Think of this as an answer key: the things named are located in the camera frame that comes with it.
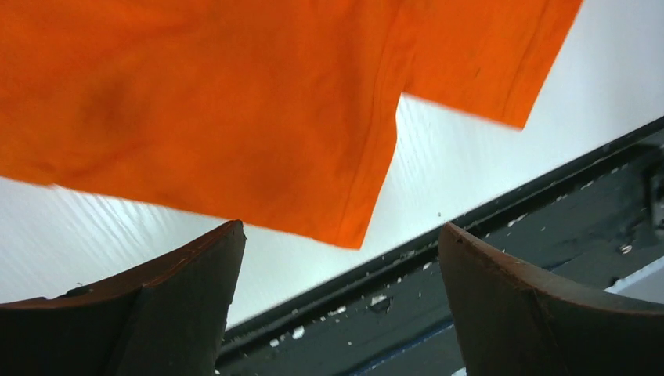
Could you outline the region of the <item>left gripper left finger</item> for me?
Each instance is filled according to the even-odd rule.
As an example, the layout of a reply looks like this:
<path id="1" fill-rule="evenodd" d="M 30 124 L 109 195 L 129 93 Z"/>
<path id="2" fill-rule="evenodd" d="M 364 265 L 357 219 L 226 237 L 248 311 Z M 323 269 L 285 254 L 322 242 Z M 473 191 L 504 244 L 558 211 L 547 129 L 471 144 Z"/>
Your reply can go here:
<path id="1" fill-rule="evenodd" d="M 212 375 L 246 237 L 238 220 L 57 298 L 1 307 L 4 375 Z"/>

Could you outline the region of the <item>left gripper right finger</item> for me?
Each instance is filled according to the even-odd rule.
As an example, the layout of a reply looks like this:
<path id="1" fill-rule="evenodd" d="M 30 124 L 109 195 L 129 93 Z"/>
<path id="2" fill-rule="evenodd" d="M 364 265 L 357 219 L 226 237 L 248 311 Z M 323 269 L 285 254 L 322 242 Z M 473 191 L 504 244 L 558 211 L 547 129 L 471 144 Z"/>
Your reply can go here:
<path id="1" fill-rule="evenodd" d="M 467 374 L 662 374 L 661 304 L 560 277 L 452 223 L 438 257 Z"/>

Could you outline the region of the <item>orange t shirt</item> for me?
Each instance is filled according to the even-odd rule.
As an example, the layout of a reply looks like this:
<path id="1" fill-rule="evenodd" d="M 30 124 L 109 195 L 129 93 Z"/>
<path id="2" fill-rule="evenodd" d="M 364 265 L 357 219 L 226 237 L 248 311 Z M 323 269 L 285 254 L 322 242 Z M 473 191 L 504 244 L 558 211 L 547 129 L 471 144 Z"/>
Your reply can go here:
<path id="1" fill-rule="evenodd" d="M 578 1 L 4 1 L 1 174 L 359 248 L 403 93 L 523 128 Z"/>

